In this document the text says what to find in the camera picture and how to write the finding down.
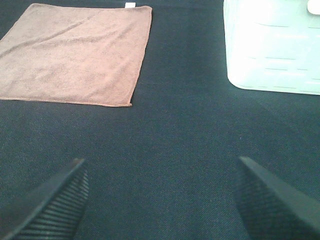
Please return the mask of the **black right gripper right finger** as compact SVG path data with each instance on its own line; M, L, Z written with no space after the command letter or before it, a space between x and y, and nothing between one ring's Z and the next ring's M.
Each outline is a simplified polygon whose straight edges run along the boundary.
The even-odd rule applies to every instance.
M318 240L320 203L249 157L235 170L234 200L252 240Z

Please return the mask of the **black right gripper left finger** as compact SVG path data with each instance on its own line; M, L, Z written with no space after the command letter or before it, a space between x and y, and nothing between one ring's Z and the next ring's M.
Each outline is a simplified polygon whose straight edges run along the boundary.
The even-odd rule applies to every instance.
M72 240L89 198L84 159L75 158L37 188L0 209L2 240Z

